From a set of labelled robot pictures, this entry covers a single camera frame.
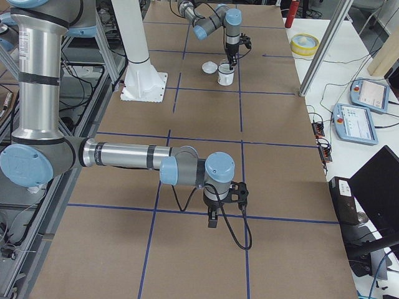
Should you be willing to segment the clear plastic funnel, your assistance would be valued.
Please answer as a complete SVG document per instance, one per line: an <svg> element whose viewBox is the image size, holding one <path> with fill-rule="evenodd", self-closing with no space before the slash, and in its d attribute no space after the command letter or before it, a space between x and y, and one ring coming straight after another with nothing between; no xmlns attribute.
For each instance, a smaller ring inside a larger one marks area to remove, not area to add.
<svg viewBox="0 0 399 299"><path fill-rule="evenodd" d="M218 65L218 72L224 75L230 75L234 73L234 67L230 67L228 62L221 62Z"/></svg>

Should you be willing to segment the white round lid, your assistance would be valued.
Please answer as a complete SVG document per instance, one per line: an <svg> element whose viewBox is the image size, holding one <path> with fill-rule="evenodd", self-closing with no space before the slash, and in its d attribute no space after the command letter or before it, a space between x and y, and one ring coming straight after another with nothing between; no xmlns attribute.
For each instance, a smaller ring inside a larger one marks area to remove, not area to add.
<svg viewBox="0 0 399 299"><path fill-rule="evenodd" d="M218 70L218 65L212 61L202 64L201 69L206 74L214 74Z"/></svg>

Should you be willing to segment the white enamel cup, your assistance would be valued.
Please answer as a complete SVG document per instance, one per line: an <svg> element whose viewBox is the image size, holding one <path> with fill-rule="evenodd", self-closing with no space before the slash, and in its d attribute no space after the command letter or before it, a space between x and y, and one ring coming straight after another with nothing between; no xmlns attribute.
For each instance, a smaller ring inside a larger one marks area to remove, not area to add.
<svg viewBox="0 0 399 299"><path fill-rule="evenodd" d="M230 75L220 74L218 72L218 83L222 86L230 86L233 84L234 73Z"/></svg>

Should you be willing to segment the yellow tape roll with dish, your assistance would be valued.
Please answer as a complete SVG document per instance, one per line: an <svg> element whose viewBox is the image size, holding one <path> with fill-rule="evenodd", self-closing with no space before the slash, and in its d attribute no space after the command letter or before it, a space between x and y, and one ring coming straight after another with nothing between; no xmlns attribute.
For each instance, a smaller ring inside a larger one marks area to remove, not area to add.
<svg viewBox="0 0 399 299"><path fill-rule="evenodd" d="M291 39L290 47L297 55L313 56L319 47L319 40L310 34L296 34Z"/></svg>

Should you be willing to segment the red bottle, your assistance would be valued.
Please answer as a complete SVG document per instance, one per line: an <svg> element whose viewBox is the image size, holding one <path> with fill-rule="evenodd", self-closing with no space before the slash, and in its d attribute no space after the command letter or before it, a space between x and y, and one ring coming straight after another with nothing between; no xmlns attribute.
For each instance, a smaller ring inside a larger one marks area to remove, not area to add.
<svg viewBox="0 0 399 299"><path fill-rule="evenodd" d="M299 0L292 0L291 4L289 6L288 14L286 16L286 21L285 21L285 28L289 29L292 27L292 23L294 22L294 19L296 17L297 10L299 8L300 1Z"/></svg>

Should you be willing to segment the upper orange black connector box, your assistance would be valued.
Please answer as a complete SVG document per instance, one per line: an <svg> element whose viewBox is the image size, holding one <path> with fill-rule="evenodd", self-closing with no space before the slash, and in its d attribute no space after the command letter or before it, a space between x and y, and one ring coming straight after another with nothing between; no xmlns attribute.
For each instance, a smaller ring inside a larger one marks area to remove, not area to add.
<svg viewBox="0 0 399 299"><path fill-rule="evenodd" d="M322 121L313 121L312 122L312 130L316 138L321 138L325 136L324 133L324 122Z"/></svg>

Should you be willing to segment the orange black connector box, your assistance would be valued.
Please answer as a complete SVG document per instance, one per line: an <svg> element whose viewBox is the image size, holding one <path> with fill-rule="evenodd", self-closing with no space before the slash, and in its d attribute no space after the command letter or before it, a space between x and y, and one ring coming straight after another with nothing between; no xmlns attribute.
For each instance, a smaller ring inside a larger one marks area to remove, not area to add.
<svg viewBox="0 0 399 299"><path fill-rule="evenodd" d="M318 150L319 150L320 159L323 163L332 162L331 145L327 143L319 143Z"/></svg>
<svg viewBox="0 0 399 299"><path fill-rule="evenodd" d="M321 138L325 136L324 133L324 122L322 121L313 121L312 122L312 130L316 138Z"/></svg>

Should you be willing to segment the lower orange black connector box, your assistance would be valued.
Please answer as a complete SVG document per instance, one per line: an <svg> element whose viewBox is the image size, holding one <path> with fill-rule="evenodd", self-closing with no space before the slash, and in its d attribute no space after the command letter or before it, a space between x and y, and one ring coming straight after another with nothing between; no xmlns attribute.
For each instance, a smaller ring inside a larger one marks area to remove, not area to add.
<svg viewBox="0 0 399 299"><path fill-rule="evenodd" d="M319 143L318 150L319 150L320 159L323 163L332 162L331 145L327 143Z"/></svg>

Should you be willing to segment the black box with label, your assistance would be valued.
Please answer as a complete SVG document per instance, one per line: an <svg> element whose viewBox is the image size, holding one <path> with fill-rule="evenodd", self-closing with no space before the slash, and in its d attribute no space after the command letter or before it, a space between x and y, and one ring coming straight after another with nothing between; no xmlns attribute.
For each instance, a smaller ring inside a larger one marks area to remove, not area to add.
<svg viewBox="0 0 399 299"><path fill-rule="evenodd" d="M348 179L333 177L329 181L329 190L338 222L345 225L359 225L355 197Z"/></svg>

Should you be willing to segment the far teach pendant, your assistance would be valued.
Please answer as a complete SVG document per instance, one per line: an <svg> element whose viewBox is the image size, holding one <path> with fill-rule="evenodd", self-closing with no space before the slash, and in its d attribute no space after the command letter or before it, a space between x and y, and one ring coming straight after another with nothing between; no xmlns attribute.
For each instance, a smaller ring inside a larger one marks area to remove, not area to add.
<svg viewBox="0 0 399 299"><path fill-rule="evenodd" d="M388 111L390 88L368 78L358 78L350 86L350 101L382 114Z"/></svg>

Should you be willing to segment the teach pendant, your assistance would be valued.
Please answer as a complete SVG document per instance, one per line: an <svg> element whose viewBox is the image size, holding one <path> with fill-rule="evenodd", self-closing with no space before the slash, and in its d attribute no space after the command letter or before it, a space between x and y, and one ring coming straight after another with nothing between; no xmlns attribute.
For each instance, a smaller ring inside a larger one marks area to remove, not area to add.
<svg viewBox="0 0 399 299"><path fill-rule="evenodd" d="M335 131L341 140L377 145L378 137L367 107L337 103L333 108Z"/></svg>
<svg viewBox="0 0 399 299"><path fill-rule="evenodd" d="M350 86L350 101L382 114L388 111L390 88L368 78L358 78Z"/></svg>

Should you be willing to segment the near teach pendant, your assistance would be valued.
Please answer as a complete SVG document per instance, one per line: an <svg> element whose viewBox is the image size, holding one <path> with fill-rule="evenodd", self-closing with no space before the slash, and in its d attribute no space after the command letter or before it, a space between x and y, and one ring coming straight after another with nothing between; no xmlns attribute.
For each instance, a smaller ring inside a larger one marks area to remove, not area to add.
<svg viewBox="0 0 399 299"><path fill-rule="evenodd" d="M335 131L341 140L377 145L378 137L367 107L337 103L333 108Z"/></svg>

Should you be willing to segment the wooden plank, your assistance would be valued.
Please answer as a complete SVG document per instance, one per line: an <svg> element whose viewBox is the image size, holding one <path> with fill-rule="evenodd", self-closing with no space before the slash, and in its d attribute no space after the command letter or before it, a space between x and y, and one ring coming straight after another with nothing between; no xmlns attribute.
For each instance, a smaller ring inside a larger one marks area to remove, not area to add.
<svg viewBox="0 0 399 299"><path fill-rule="evenodd" d="M378 51L367 70L371 76L383 77L398 60L398 27L385 41L382 48Z"/></svg>

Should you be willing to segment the aluminium frame post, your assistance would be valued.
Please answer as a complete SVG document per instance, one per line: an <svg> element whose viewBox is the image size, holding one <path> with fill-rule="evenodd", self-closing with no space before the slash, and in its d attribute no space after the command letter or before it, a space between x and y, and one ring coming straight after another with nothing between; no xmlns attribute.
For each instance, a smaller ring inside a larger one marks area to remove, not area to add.
<svg viewBox="0 0 399 299"><path fill-rule="evenodd" d="M312 85L312 82L316 78L317 72L319 71L320 66L322 65L325 59L327 51L332 45L332 42L334 41L335 36L337 35L340 26L342 25L352 4L353 0L347 0L347 1L341 0L338 3L337 8L329 22L329 25L326 28L326 31L323 35L320 45L314 55L314 58L310 63L309 68L305 74L305 77L301 83L299 89L300 97L305 97L306 93L309 91L310 86Z"/></svg>

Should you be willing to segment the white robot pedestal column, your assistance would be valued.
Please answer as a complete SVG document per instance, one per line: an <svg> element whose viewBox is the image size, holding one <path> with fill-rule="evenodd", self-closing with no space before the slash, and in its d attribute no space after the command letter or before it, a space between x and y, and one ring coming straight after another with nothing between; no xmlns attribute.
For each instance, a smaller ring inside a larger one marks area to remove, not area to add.
<svg viewBox="0 0 399 299"><path fill-rule="evenodd" d="M112 6L128 60L120 98L123 101L162 102L168 74L157 72L151 63L139 2L115 0Z"/></svg>

